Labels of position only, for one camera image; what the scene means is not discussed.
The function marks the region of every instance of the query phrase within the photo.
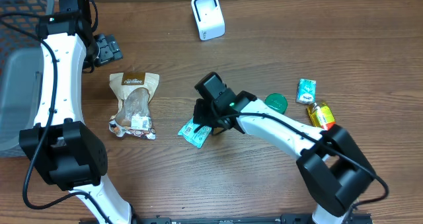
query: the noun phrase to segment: green jar lid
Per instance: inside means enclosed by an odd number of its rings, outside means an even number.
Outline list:
[[[264,103],[271,107],[271,109],[279,112],[280,114],[284,114],[286,108],[288,108],[288,101],[282,94],[274,93],[267,96]]]

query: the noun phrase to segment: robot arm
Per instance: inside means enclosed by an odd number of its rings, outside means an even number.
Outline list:
[[[60,0],[60,13],[40,19],[38,36],[53,50],[58,65],[58,88],[53,91],[52,55],[42,45],[44,73],[40,107],[34,128],[20,131],[19,143],[32,159],[47,124],[52,93],[55,114],[48,138],[38,154],[35,168],[47,184],[70,193],[88,193],[95,201],[77,195],[99,223],[131,223],[133,211],[107,176],[103,143],[84,125],[81,109],[81,76],[86,67],[101,66],[122,58],[113,36],[93,36],[89,0]]]
[[[260,137],[296,160],[310,195],[319,204],[313,215],[316,223],[342,222],[353,202],[373,181],[367,172],[343,159],[330,168],[326,166],[325,158],[334,155],[325,149],[330,146],[374,173],[350,134],[340,126],[323,131],[293,121],[250,93],[242,91],[235,95],[214,72],[195,88],[202,98],[196,101],[194,123],[227,130],[235,128]]]

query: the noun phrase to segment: blue wrapper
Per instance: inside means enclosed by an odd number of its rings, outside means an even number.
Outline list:
[[[197,148],[201,148],[207,139],[207,136],[212,132],[211,127],[204,126],[198,132],[194,133],[200,125],[193,122],[193,118],[183,126],[178,135],[182,135],[187,142],[195,145]]]

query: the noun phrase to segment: yellow bottle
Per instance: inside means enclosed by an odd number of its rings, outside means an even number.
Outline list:
[[[335,118],[330,111],[328,104],[323,101],[316,101],[307,107],[313,126],[329,130],[335,124]]]

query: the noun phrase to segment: snack bag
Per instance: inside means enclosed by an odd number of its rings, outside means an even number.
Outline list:
[[[159,85],[152,73],[116,73],[110,75],[110,88],[118,99],[118,113],[110,118],[109,130],[118,137],[125,133],[143,139],[156,139],[148,103]]]

